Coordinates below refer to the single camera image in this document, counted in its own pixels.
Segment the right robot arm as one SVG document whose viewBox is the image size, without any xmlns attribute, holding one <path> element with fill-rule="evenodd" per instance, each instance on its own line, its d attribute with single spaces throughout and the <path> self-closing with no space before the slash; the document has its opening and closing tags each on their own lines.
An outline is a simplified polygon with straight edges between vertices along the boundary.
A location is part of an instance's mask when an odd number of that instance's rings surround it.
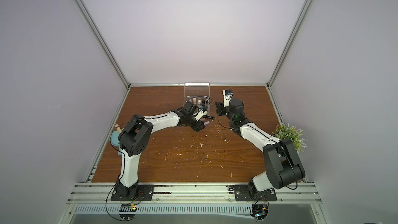
<svg viewBox="0 0 398 224">
<path fill-rule="evenodd" d="M 241 100 L 216 102 L 216 113 L 218 116 L 227 116 L 230 129 L 263 153 L 265 171 L 251 178 L 248 183 L 252 195 L 288 187 L 305 178 L 306 172 L 293 142 L 266 133 L 246 118 Z"/>
</svg>

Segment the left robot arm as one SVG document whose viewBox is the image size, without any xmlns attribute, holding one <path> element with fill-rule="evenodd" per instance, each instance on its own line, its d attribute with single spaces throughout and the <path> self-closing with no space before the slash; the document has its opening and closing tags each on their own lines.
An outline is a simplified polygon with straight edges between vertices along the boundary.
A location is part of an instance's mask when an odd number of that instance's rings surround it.
<svg viewBox="0 0 398 224">
<path fill-rule="evenodd" d="M 195 132 L 205 128 L 201 120 L 207 114 L 205 106 L 191 102 L 176 110 L 155 116 L 134 115 L 123 129 L 118 129 L 117 140 L 122 156 L 121 173 L 113 190 L 112 201 L 127 201 L 139 194 L 138 168 L 140 157 L 154 132 L 179 126 L 190 127 Z"/>
</svg>

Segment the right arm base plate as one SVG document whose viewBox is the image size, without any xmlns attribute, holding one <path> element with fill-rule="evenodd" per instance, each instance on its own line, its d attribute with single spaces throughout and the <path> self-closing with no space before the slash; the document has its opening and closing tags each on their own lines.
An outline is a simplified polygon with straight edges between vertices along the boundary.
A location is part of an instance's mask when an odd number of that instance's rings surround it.
<svg viewBox="0 0 398 224">
<path fill-rule="evenodd" d="M 237 184 L 228 186 L 228 191 L 234 195 L 235 200 L 238 202 L 257 200 L 267 200 L 269 202 L 277 201 L 274 188 L 267 189 L 265 191 L 258 191 L 254 186 L 250 184 Z"/>
</svg>

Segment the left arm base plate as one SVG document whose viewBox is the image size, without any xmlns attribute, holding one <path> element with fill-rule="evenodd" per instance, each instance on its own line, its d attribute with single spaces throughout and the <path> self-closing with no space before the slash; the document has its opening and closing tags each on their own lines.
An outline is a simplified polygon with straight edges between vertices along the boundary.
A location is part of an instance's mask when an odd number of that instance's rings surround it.
<svg viewBox="0 0 398 224">
<path fill-rule="evenodd" d="M 154 185 L 134 184 L 127 188 L 122 183 L 117 184 L 111 193 L 111 201 L 151 201 Z"/>
</svg>

